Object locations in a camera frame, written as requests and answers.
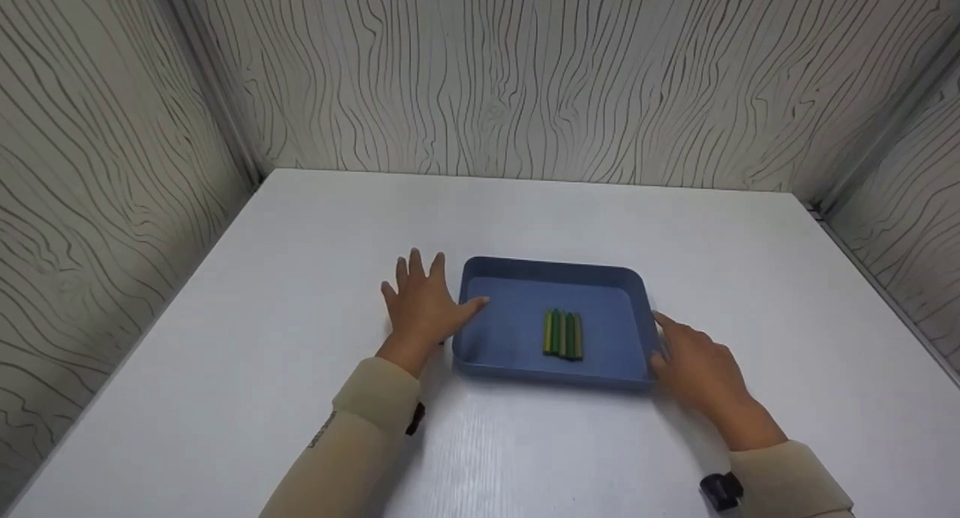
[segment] right hand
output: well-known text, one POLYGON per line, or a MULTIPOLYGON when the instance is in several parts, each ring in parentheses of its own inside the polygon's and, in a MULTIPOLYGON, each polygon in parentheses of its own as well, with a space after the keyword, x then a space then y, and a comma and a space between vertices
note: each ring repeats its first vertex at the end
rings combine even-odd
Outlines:
POLYGON ((764 449, 786 442, 768 411, 747 391, 730 348, 706 333, 654 312, 663 329, 669 360, 654 353, 650 365, 679 404, 702 413, 731 451, 764 449))

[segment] side wall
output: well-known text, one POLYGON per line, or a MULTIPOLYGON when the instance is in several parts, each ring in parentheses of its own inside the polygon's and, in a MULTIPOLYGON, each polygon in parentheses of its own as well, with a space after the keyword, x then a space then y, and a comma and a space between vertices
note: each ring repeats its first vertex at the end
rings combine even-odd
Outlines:
POLYGON ((0 0, 0 511, 251 193, 154 0, 0 0))
POLYGON ((960 370, 960 73, 829 223, 960 370))

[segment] black line pattern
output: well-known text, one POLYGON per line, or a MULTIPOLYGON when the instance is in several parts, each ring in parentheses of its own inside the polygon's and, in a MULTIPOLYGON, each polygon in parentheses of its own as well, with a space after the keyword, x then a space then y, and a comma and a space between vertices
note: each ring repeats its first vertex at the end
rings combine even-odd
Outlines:
POLYGON ((196 0, 273 166, 812 196, 956 0, 196 0))
POLYGON ((153 0, 0 0, 0 509, 253 187, 153 0))
POLYGON ((830 226, 960 371, 960 73, 830 226))

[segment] sleeve cuff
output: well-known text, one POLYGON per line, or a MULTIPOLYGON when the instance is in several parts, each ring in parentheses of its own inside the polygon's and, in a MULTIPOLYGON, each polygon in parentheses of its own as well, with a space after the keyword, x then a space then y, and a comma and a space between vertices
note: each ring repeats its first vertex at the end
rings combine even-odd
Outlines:
POLYGON ((364 358, 333 399, 334 412, 350 412, 387 433, 404 433, 417 408, 419 381, 383 358, 364 358))
POLYGON ((743 484, 744 516, 802 518, 849 511, 854 502, 803 443, 786 442, 730 453, 730 470, 743 484))

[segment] hand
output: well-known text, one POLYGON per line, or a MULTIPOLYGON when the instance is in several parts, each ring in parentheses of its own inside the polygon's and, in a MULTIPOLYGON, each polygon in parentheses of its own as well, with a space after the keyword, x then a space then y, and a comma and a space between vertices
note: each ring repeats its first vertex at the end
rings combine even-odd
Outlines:
POLYGON ((459 331, 490 300, 477 297, 463 305, 454 302, 446 288, 445 262, 443 252, 436 253, 428 276, 423 272, 421 253, 414 248, 409 265, 404 258, 397 259, 397 289, 389 282, 380 285, 393 331, 376 355, 415 378, 437 344, 459 331))
POLYGON ((786 435, 747 391, 734 354, 702 331, 654 313, 663 329, 670 360, 652 354, 650 365, 676 401, 706 416, 731 451, 772 447, 786 435))

